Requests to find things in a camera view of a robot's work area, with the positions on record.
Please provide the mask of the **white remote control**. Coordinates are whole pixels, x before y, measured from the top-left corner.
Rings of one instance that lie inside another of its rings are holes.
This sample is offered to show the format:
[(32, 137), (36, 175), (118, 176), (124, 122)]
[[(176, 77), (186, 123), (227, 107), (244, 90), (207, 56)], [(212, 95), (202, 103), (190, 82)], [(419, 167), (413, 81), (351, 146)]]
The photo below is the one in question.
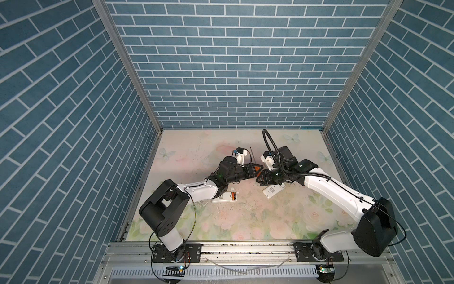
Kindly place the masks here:
[(212, 200), (213, 203), (219, 202), (236, 202), (237, 201), (237, 194), (234, 191), (227, 191), (224, 192), (221, 196), (214, 198)]
[(286, 188), (285, 184), (282, 185), (270, 185), (266, 187), (262, 192), (268, 198), (271, 199), (272, 197), (276, 196), (279, 192)]

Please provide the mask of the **orange black screwdriver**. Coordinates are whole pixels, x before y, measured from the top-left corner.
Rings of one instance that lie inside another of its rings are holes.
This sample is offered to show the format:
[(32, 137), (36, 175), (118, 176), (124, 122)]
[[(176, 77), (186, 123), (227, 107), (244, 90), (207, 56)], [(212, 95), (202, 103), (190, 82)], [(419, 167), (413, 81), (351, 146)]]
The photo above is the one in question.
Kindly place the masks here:
[(255, 177), (258, 178), (261, 175), (261, 172), (263, 171), (264, 167), (263, 165), (257, 163), (252, 147), (249, 148), (249, 152), (251, 155), (251, 163), (253, 164)]

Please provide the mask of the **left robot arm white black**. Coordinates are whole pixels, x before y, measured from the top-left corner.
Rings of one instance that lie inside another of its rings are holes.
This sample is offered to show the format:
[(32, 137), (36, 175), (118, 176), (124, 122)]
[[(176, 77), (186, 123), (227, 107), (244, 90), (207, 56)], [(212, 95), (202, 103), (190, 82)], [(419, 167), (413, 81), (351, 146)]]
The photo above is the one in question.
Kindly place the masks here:
[(176, 225), (189, 202), (195, 204), (218, 198), (227, 191), (229, 184), (254, 179), (262, 169), (253, 162), (242, 164), (240, 158), (227, 156), (201, 182), (177, 184), (171, 179), (162, 182), (139, 208), (139, 215), (164, 247), (173, 253), (185, 244)]

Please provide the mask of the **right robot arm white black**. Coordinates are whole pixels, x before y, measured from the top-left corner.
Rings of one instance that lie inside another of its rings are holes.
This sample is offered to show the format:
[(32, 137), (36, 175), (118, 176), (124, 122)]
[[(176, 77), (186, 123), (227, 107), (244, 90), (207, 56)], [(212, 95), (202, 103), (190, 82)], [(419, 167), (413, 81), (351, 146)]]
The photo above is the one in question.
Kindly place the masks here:
[(398, 224), (389, 200), (376, 200), (353, 190), (310, 160), (297, 161), (286, 146), (265, 151), (261, 161), (265, 168), (256, 179), (260, 185), (297, 182), (323, 195), (356, 222), (355, 228), (346, 231), (325, 229), (319, 233), (310, 247), (315, 258), (325, 260), (330, 254), (343, 250), (362, 250), (372, 257), (379, 257), (391, 246), (398, 234)]

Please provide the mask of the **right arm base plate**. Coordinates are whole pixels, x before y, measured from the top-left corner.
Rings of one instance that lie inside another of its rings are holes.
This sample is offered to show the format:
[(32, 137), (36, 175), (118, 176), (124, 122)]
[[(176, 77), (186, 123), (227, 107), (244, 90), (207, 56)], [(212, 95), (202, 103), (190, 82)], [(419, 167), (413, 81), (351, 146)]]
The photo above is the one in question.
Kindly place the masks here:
[(295, 242), (292, 244), (298, 262), (343, 262), (341, 252), (330, 253), (319, 244)]

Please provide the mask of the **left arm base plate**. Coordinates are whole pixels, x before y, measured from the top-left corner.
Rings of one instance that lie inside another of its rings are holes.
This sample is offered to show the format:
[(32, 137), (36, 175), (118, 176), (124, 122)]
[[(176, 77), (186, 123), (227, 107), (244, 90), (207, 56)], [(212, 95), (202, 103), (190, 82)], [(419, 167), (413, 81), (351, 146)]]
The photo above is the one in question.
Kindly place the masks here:
[(186, 243), (174, 252), (170, 252), (163, 244), (151, 246), (154, 263), (199, 263), (202, 254), (202, 244)]

